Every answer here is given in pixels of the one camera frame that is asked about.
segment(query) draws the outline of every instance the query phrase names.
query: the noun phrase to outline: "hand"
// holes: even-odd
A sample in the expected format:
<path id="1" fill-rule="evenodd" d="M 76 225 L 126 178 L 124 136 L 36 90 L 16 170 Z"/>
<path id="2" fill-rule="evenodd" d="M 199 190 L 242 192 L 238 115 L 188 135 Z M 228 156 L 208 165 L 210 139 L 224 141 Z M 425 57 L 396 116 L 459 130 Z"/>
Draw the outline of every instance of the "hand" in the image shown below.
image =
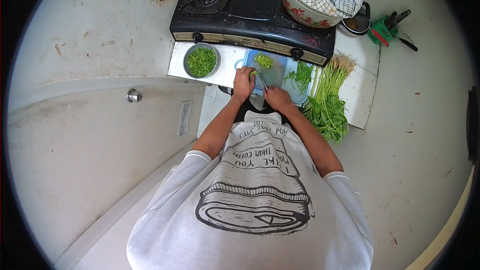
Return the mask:
<path id="1" fill-rule="evenodd" d="M 233 95 L 242 104 L 250 94 L 254 91 L 255 87 L 255 74 L 250 78 L 248 77 L 252 71 L 255 71 L 252 67 L 243 66 L 241 69 L 237 69 L 235 73 L 235 79 L 233 80 Z"/>
<path id="2" fill-rule="evenodd" d="M 268 91 L 263 90 L 263 96 L 274 110 L 282 114 L 286 109 L 295 108 L 290 94 L 279 87 L 268 87 Z"/>

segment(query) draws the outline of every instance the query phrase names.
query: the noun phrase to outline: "chopped vegetables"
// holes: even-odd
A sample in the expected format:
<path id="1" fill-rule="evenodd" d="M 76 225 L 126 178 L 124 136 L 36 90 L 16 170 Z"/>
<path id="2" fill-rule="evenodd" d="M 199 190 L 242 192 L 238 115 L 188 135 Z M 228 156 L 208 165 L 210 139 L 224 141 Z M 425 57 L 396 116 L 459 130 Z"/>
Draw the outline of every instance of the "chopped vegetables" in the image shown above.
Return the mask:
<path id="1" fill-rule="evenodd" d="M 190 73 L 194 77 L 201 78 L 212 72 L 217 63 L 217 55 L 212 49 L 201 47 L 190 53 L 187 63 Z"/>
<path id="2" fill-rule="evenodd" d="M 272 59 L 263 53 L 259 53 L 256 57 L 254 57 L 254 59 L 261 67 L 265 69 L 272 67 Z"/>
<path id="3" fill-rule="evenodd" d="M 285 76 L 284 83 L 287 83 L 287 80 L 290 79 L 290 82 L 293 86 L 293 81 L 296 82 L 297 88 L 300 90 L 300 94 L 305 93 L 308 88 L 308 84 L 312 81 L 312 71 L 314 65 L 310 67 L 305 62 L 297 63 L 297 71 L 291 71 Z"/>
<path id="4" fill-rule="evenodd" d="M 327 141 L 340 143 L 349 132 L 349 124 L 344 115 L 345 101 L 339 98 L 339 89 L 348 75 L 353 71 L 355 62 L 344 54 L 334 55 L 327 66 L 315 79 L 308 103 L 303 115 L 318 129 Z"/>

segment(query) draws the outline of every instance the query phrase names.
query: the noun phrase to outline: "black gas stove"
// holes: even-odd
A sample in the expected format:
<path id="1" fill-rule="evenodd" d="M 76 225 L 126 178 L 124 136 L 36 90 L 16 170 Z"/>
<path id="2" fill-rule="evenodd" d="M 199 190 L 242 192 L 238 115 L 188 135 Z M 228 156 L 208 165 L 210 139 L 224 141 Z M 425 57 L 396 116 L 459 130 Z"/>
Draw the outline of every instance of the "black gas stove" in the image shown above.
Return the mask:
<path id="1" fill-rule="evenodd" d="M 239 45 L 325 66 L 333 55 L 336 27 L 296 22 L 283 0 L 178 0 L 170 31 L 177 42 Z"/>

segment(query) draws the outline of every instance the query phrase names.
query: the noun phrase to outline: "vent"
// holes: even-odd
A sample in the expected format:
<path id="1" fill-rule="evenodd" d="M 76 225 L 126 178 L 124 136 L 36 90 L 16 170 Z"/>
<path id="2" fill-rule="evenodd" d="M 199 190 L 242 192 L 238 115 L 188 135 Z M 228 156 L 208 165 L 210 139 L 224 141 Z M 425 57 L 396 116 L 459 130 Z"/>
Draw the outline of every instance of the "vent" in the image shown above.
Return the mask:
<path id="1" fill-rule="evenodd" d="M 188 132 L 188 120 L 190 119 L 190 109 L 192 101 L 182 102 L 180 108 L 180 121 L 178 123 L 177 138 L 185 135 Z"/>

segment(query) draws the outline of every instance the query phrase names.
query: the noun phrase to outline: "blue cutting board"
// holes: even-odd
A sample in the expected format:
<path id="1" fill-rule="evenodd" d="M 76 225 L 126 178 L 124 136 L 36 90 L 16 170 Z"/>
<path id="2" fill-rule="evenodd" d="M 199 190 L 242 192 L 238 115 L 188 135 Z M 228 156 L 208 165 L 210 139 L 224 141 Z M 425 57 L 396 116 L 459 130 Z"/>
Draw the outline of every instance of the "blue cutting board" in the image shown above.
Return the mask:
<path id="1" fill-rule="evenodd" d="M 255 62 L 255 57 L 259 54 L 264 54 L 267 57 L 272 59 L 272 67 L 269 69 L 261 68 L 258 63 Z M 241 68 L 243 66 L 254 67 L 257 71 L 260 72 L 261 78 L 265 81 L 268 86 L 281 87 L 290 94 L 292 102 L 296 105 L 301 105 L 307 101 L 307 94 L 311 88 L 312 82 L 310 82 L 308 88 L 303 93 L 300 92 L 295 83 L 291 83 L 291 79 L 288 78 L 284 81 L 285 77 L 291 71 L 297 71 L 297 62 L 290 57 L 285 57 L 282 55 L 269 53 L 265 51 L 259 51 L 255 49 L 248 49 L 245 52 L 243 59 L 240 59 L 235 62 L 234 69 Z M 315 70 L 312 71 L 312 77 L 315 75 Z M 260 80 L 258 75 L 255 76 L 255 88 L 253 89 L 253 94 L 263 95 L 264 93 L 264 84 Z"/>

